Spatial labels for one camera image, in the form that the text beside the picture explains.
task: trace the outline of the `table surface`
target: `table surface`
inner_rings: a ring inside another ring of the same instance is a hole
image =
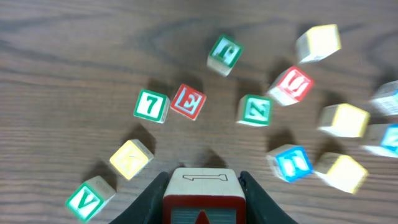
[[[91,222],[108,223],[159,172],[185,166],[247,170],[299,223],[397,223],[397,160],[316,130],[320,110],[344,102],[370,111],[372,123],[398,121],[368,101],[397,79],[397,10],[395,0],[1,0],[0,222],[76,223],[66,199],[101,174],[118,194]],[[297,37],[319,24],[338,24],[343,48],[300,65],[315,80],[306,98],[275,105],[269,127],[236,124],[238,100],[263,95],[297,63]],[[220,34],[245,46],[226,78],[206,67]],[[141,89],[172,98],[181,83],[207,95],[196,121],[174,111],[165,124],[133,117]],[[127,139],[155,151],[129,182],[108,162]],[[356,195],[315,175],[285,183],[266,152],[287,143],[312,162],[347,153],[370,175]]]

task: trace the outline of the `letter cube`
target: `letter cube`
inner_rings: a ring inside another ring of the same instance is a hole
[[[154,155],[140,140],[128,140],[110,158],[110,163],[127,180],[131,180],[152,159]]]
[[[296,66],[290,67],[271,85],[268,95],[282,106],[302,101],[311,89],[313,80]]]
[[[315,26],[296,42],[299,63],[317,62],[341,49],[337,25]]]
[[[398,124],[369,125],[362,148],[376,155],[398,157]]]
[[[353,158],[333,152],[324,153],[315,165],[315,174],[328,185],[355,194],[368,172]]]
[[[231,72],[242,51],[242,45],[221,35],[207,57],[207,66],[225,77]]]
[[[268,126],[271,121],[272,100],[263,96],[246,95],[239,101],[239,124]]]
[[[187,118],[196,120],[205,101],[206,95],[182,84],[170,107]]]
[[[372,97],[371,103],[384,115],[397,115],[398,81],[382,85]]]
[[[170,100],[166,95],[149,90],[141,90],[134,116],[157,123],[164,123]]]
[[[369,117],[367,111],[347,103],[327,106],[322,111],[318,129],[338,137],[362,137]]]
[[[65,206],[83,223],[88,222],[113,198],[114,189],[100,176],[87,180],[67,200]]]
[[[275,176],[292,183],[312,173],[312,165],[302,146],[286,144],[268,152],[267,160]]]

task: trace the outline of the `wooden table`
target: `wooden table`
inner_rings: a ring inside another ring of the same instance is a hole
[[[1,0],[0,223],[76,223],[64,203],[96,174],[117,186],[91,221],[108,223],[159,172],[180,166],[247,170],[299,223],[398,223],[397,160],[316,130],[320,110],[342,102],[370,111],[372,123],[398,121],[368,103],[398,76],[397,10],[395,0]],[[275,106],[269,127],[237,125],[240,97],[263,95],[295,63],[298,35],[317,24],[338,24],[343,49],[300,66],[312,91]],[[227,78],[206,67],[220,34],[245,46]],[[174,111],[165,124],[133,117],[141,89],[172,98],[181,83],[208,97],[196,121]],[[108,165],[127,139],[155,151],[130,182]],[[357,195],[315,175],[287,184],[266,162],[285,143],[304,146],[312,162],[343,151],[370,176]]]

